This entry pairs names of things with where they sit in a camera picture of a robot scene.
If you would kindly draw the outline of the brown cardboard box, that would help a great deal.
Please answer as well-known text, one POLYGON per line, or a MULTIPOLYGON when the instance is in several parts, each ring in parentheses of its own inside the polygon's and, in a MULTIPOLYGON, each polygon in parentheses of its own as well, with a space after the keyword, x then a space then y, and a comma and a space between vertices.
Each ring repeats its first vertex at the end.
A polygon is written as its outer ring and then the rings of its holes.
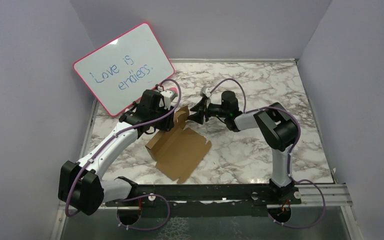
POLYGON ((174 113, 174 127, 159 130, 145 145, 155 167, 177 184, 183 184, 212 147, 212 142, 186 126, 187 106, 174 113))

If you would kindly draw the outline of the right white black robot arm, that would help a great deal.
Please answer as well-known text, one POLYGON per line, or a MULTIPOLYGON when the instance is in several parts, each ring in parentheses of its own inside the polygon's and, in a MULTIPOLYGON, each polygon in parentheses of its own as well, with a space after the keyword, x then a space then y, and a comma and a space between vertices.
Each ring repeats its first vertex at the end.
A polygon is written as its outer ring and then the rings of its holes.
POLYGON ((209 94, 202 93, 201 100, 191 108, 189 121, 198 124, 216 117, 232 132, 259 129, 272 150, 272 176, 269 179, 269 199, 280 204, 294 187, 291 179, 291 152, 301 135, 299 124, 293 115, 279 103, 243 112, 233 91, 221 94, 221 103, 211 102, 209 94))

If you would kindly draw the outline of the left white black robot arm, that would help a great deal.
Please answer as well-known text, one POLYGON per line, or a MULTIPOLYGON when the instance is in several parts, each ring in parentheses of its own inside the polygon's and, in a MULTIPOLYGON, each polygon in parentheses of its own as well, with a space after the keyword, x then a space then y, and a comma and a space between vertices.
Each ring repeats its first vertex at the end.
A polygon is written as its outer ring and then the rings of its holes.
POLYGON ((128 180, 118 177, 103 181, 105 172, 118 156, 150 128, 170 131, 174 127, 174 100, 181 99, 174 88, 158 91, 147 89, 138 103, 120 115, 111 133, 90 153, 76 162, 66 161, 60 169, 57 197, 65 202, 65 214, 72 217, 69 207, 88 216, 101 204, 120 200, 132 205, 137 191, 128 180))

